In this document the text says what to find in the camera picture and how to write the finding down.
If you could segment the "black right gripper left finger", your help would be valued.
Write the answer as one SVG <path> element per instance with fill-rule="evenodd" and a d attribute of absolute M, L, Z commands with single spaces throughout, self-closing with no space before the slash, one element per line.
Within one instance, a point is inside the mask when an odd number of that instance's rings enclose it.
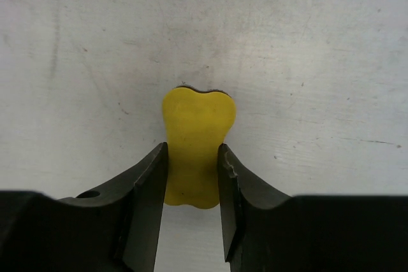
<path fill-rule="evenodd" d="M 161 143 L 77 197 L 1 192 L 2 271 L 153 271 L 168 177 Z"/>

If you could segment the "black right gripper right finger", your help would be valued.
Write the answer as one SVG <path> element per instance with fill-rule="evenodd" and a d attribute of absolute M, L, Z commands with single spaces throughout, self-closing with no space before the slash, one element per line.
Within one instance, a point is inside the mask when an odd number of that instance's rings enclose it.
<path fill-rule="evenodd" d="M 289 196 L 223 144 L 217 158 L 232 271 L 406 271 L 406 196 Z"/>

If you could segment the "yellow bone shaped eraser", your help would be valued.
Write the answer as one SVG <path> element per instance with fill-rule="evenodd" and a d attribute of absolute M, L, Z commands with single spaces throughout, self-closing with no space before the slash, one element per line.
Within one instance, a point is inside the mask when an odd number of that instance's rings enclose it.
<path fill-rule="evenodd" d="M 211 209 L 219 204 L 218 149 L 236 118 L 231 96 L 180 86 L 165 95 L 162 114 L 168 145 L 169 206 Z"/>

